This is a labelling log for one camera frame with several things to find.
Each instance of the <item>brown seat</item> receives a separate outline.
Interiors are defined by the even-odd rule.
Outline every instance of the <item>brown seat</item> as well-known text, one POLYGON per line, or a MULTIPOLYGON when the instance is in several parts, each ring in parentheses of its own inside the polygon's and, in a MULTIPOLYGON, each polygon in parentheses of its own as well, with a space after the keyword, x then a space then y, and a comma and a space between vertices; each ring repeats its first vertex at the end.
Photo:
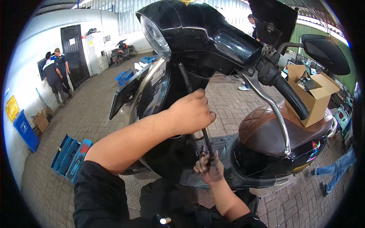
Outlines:
MULTIPOLYGON (((333 124, 332 113, 328 108, 321 121, 305 128, 284 101, 277 105, 288 129, 291 150, 311 139, 320 137, 333 124)), ((284 137, 279 122, 269 105, 259 107, 248 114, 239 125, 238 135, 245 146, 251 150, 273 156, 283 156, 284 137)))

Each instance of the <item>chrome brake lever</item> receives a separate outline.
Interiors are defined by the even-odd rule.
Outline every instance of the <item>chrome brake lever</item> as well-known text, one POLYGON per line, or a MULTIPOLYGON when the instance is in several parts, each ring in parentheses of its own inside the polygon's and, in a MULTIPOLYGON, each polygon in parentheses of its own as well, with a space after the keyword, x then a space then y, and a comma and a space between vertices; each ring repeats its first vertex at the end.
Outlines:
POLYGON ((260 86, 260 83, 258 81, 258 71, 256 70, 252 76, 250 76, 249 73, 247 72, 240 72, 240 74, 242 75, 243 80, 246 83, 248 83, 251 86, 251 88, 255 91, 255 93, 257 93, 257 95, 259 95, 262 99, 264 99, 274 111, 276 119, 279 121, 281 132, 285 140, 285 148, 283 150, 283 155, 285 157, 289 157, 291 153, 290 141, 289 141, 288 130, 284 122, 284 118, 281 115, 279 107, 276 105, 273 99, 267 93, 264 92, 264 90, 260 86))

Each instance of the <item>headlight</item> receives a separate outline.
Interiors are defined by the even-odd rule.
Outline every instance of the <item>headlight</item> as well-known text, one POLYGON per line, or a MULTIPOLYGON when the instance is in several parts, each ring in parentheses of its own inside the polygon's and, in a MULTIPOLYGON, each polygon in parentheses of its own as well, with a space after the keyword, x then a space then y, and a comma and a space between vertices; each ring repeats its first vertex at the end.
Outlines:
POLYGON ((171 50, 161 31, 155 23, 146 16, 141 15, 140 20, 143 34, 145 35, 148 43, 158 55, 168 62, 171 58, 171 50))

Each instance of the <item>dirty hand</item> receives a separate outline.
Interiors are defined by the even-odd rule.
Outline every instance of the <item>dirty hand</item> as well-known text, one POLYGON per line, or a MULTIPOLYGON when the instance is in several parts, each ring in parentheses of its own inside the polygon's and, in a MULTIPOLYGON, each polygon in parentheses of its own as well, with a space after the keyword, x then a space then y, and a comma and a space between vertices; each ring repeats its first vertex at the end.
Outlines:
POLYGON ((204 183, 208 184, 209 186, 214 185, 214 183, 217 183, 219 181, 224 180, 223 176, 223 164, 219 160, 218 157, 218 150, 214 153, 214 160, 210 162, 210 166, 208 167, 209 156, 201 157, 200 160, 198 160, 195 163, 194 171, 198 173, 204 181, 204 183))
POLYGON ((195 133, 214 122, 204 89, 180 98, 167 110, 172 118, 175 135, 195 133))

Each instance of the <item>screwdriver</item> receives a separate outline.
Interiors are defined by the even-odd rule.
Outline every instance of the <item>screwdriver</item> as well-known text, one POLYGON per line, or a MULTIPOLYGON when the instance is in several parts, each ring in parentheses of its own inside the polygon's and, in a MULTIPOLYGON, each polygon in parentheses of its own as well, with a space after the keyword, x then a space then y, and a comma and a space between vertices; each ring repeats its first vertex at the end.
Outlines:
MULTIPOLYGON (((180 68, 180 72, 181 72, 181 74, 184 78, 186 88, 188 89, 188 93, 191 94, 193 92, 193 87, 191 86, 188 75, 186 74, 185 67, 182 63, 179 63, 178 65, 179 65, 179 68, 180 68)), ((205 128, 203 128, 202 131, 203 131, 205 143, 207 144, 207 147, 208 147, 209 158, 213 158, 214 153, 213 153, 213 150, 212 150, 212 145, 210 144, 210 141, 209 141, 209 138, 208 138, 207 130, 205 128)))

